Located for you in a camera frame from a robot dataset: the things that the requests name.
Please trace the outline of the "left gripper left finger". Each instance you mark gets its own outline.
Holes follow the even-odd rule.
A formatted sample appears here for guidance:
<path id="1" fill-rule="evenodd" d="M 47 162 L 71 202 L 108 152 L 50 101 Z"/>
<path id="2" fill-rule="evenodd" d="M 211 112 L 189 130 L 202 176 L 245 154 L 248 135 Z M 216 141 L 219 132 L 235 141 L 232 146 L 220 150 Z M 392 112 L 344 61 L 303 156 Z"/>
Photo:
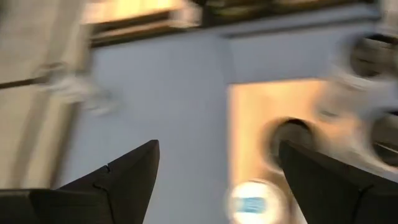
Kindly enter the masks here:
<path id="1" fill-rule="evenodd" d="M 104 196 L 113 224 L 143 224 L 159 160 L 159 142 L 153 139 L 61 189 Z"/>

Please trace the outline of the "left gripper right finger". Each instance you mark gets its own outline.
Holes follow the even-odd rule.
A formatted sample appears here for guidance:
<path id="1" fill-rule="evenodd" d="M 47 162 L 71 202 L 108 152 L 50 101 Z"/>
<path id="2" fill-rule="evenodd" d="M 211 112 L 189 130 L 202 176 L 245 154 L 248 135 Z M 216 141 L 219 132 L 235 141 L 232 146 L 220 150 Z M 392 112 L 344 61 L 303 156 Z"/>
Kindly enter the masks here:
<path id="1" fill-rule="evenodd" d="M 361 199 L 373 184 L 355 182 L 342 162 L 290 141 L 280 143 L 279 159 L 308 224 L 355 224 Z"/>

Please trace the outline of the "blue silver Red Bull can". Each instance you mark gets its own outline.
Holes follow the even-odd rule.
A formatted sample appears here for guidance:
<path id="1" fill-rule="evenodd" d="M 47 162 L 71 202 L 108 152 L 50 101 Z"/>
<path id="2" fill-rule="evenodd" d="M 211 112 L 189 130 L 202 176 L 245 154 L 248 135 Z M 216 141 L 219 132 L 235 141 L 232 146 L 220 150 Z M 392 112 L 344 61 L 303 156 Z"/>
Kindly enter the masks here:
<path id="1" fill-rule="evenodd" d="M 286 224 L 285 193 L 267 180 L 252 179 L 232 187 L 226 199 L 232 224 Z"/>

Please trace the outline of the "light wooden board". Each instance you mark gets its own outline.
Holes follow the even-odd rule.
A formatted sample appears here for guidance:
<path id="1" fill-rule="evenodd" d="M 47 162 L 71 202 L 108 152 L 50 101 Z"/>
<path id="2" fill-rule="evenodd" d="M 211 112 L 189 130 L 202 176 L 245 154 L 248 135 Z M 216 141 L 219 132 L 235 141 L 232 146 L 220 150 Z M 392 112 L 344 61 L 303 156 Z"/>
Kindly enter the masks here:
<path id="1" fill-rule="evenodd" d="M 320 146 L 320 152 L 372 174 L 398 181 L 391 161 L 398 137 L 387 130 L 386 143 L 361 146 L 365 125 L 347 114 L 321 119 L 314 112 L 325 82 L 317 78 L 240 83 L 229 88 L 229 164 L 234 198 L 259 197 L 253 207 L 231 212 L 233 224 L 307 224 L 278 159 L 279 142 L 293 132 L 295 141 Z"/>

